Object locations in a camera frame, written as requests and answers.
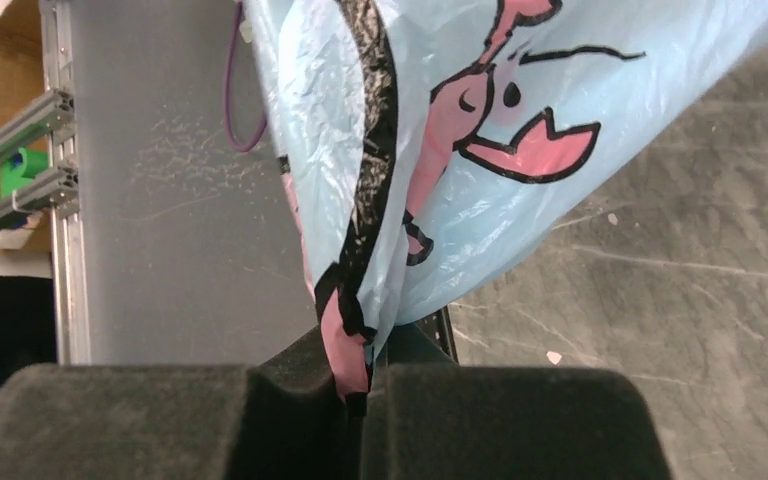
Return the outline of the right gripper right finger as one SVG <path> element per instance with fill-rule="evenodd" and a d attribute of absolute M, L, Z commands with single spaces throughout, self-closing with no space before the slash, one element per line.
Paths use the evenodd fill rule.
<path fill-rule="evenodd" d="M 461 366 L 416 325 L 379 355 L 364 479 L 668 479 L 650 409 L 618 372 Z"/>

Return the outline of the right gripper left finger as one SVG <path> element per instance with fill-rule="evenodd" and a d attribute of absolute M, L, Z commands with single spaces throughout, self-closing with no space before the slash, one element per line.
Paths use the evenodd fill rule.
<path fill-rule="evenodd" d="M 37 364 L 0 388 L 0 479 L 354 479 L 318 330 L 260 366 Z"/>

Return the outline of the light blue plastic bag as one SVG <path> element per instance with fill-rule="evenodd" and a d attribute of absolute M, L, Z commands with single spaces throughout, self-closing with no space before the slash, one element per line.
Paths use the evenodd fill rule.
<path fill-rule="evenodd" d="M 338 394 L 768 43 L 768 1 L 247 1 Z"/>

